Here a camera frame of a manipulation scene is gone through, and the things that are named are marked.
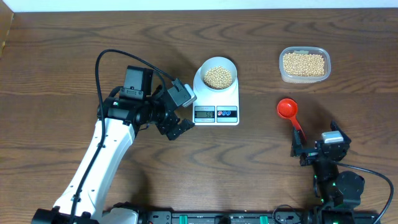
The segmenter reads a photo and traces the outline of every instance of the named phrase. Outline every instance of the red measuring spoon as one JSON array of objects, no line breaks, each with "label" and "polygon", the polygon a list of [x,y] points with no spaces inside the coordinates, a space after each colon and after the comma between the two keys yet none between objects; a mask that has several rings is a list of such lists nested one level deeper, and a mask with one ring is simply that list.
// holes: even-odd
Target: red measuring spoon
[{"label": "red measuring spoon", "polygon": [[289,98],[285,98],[285,99],[279,101],[278,106],[276,108],[278,115],[281,118],[291,120],[293,127],[297,131],[300,131],[303,134],[304,139],[307,140],[305,138],[303,129],[301,128],[299,122],[297,121],[297,118],[296,118],[297,110],[298,110],[298,107],[297,107],[296,102]]}]

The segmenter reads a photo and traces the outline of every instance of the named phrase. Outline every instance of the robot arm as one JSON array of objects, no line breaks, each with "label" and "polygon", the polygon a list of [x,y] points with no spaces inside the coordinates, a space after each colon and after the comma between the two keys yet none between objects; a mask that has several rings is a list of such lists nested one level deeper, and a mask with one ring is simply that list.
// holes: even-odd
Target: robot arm
[{"label": "robot arm", "polygon": [[[120,211],[123,208],[113,210],[104,218],[102,214],[106,195],[124,153],[132,145],[143,124],[155,124],[159,132],[169,140],[177,139],[194,126],[186,119],[180,122],[180,118],[174,113],[180,106],[186,107],[195,101],[196,96],[189,85],[183,85],[179,79],[175,79],[172,81],[173,87],[165,90],[164,80],[159,75],[163,86],[159,86],[152,96],[149,96],[153,73],[154,71],[148,68],[128,66],[124,86],[116,87],[103,102],[103,147],[83,183],[78,200],[75,200],[78,186],[98,150],[103,134],[100,107],[93,139],[75,176],[55,202],[53,209],[38,209],[32,223],[66,223],[70,220],[76,224],[115,223],[113,217],[118,218],[117,223],[136,223],[137,215],[131,210],[127,211],[127,215]],[[76,212],[72,214],[74,200]]]},{"label": "robot arm", "polygon": [[[91,219],[98,221],[101,220],[105,198],[119,163],[135,138],[132,125],[127,126],[121,120],[106,118],[105,127],[106,138],[103,150],[99,152],[88,174],[76,207],[76,216],[82,216],[83,212],[86,212],[91,214]],[[101,121],[97,121],[93,139],[75,176],[54,204],[54,207],[60,208],[60,213],[70,214],[76,188],[97,149],[101,132]]]}]

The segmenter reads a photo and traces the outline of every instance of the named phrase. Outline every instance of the wooden table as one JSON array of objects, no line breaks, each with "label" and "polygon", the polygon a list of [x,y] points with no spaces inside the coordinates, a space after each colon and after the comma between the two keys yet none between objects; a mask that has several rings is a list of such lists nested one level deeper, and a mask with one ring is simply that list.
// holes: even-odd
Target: wooden table
[{"label": "wooden table", "polygon": [[[16,14],[0,61],[0,222],[29,223],[67,187],[93,134],[95,60],[108,48],[136,54],[189,84],[206,59],[231,58],[241,122],[198,126],[176,141],[154,126],[140,132],[119,166],[107,208],[130,201],[250,212],[320,203],[312,168],[289,157],[291,126],[275,112],[285,96],[297,101],[310,139],[320,139],[335,119],[353,140],[343,161],[398,185],[397,38],[397,9]],[[301,45],[329,52],[329,79],[282,81],[279,54]],[[103,58],[103,95],[123,84],[127,65],[142,66],[122,55]],[[366,179],[358,209],[380,212],[388,184],[358,174]],[[398,221],[397,200],[383,221]]]}]

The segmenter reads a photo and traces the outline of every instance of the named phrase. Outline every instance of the white kitchen scale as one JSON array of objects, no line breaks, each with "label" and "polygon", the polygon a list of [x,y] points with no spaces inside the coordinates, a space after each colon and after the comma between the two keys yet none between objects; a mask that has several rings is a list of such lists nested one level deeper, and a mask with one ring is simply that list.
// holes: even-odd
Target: white kitchen scale
[{"label": "white kitchen scale", "polygon": [[[232,84],[223,90],[208,87],[203,81],[206,72],[222,66],[232,74]],[[192,120],[195,125],[238,125],[239,88],[234,63],[227,58],[213,57],[207,60],[195,74],[193,92],[197,100],[193,102]]]}]

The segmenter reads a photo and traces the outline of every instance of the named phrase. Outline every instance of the scale display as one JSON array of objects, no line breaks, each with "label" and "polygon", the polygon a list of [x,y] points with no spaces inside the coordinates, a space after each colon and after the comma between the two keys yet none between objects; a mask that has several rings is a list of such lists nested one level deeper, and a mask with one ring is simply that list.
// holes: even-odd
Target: scale display
[{"label": "scale display", "polygon": [[214,111],[197,111],[195,118],[214,118]]}]

